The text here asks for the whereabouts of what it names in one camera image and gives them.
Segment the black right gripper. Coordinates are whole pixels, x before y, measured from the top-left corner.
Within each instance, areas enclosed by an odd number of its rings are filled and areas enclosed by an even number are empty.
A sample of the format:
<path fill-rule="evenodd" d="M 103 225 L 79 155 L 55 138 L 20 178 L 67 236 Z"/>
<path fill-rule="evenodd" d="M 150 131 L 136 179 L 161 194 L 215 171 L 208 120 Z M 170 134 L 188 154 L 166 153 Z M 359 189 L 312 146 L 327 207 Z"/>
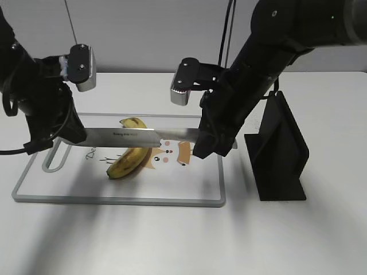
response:
<path fill-rule="evenodd" d="M 193 148 L 193 155 L 205 159 L 214 151 L 226 157 L 237 148 L 235 137 L 244 124 L 245 96 L 243 81 L 246 69 L 225 69 L 210 84 L 200 101 L 202 108 L 200 133 Z"/>

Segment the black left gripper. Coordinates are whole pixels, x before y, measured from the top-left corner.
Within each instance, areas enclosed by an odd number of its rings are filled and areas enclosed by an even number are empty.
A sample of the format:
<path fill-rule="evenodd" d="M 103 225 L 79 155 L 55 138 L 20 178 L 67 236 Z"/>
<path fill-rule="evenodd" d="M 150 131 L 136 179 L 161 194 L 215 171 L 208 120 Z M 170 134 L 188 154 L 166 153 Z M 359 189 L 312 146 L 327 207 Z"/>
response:
<path fill-rule="evenodd" d="M 17 88 L 19 109 L 25 114 L 30 140 L 45 140 L 61 131 L 58 137 L 71 143 L 86 140 L 87 133 L 74 108 L 69 115 L 72 92 L 64 82 L 33 82 Z"/>

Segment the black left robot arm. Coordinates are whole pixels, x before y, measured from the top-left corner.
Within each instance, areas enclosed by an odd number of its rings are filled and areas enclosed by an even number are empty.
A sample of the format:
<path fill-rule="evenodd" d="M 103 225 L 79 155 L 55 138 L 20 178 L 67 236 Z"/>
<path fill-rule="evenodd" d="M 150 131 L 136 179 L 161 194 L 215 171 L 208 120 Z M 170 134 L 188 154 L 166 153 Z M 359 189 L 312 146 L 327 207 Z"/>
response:
<path fill-rule="evenodd" d="M 1 17 L 1 98 L 8 117 L 25 115 L 30 142 L 1 155 L 32 154 L 53 147 L 55 138 L 71 143 L 86 140 L 86 130 L 77 114 L 72 91 L 76 84 L 85 92 L 96 86 L 93 50 L 76 44 L 69 54 L 32 58 L 17 41 L 12 27 Z"/>

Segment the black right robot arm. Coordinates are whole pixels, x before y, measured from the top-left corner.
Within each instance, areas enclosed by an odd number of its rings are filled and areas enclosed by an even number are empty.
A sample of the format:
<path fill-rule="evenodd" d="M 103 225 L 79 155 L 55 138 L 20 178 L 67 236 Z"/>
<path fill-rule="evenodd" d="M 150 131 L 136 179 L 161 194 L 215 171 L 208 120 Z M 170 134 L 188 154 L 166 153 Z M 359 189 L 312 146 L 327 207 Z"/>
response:
<path fill-rule="evenodd" d="M 194 155 L 226 156 L 247 116 L 300 56 L 320 47 L 364 44 L 365 1 L 259 1 L 247 41 L 201 99 Z"/>

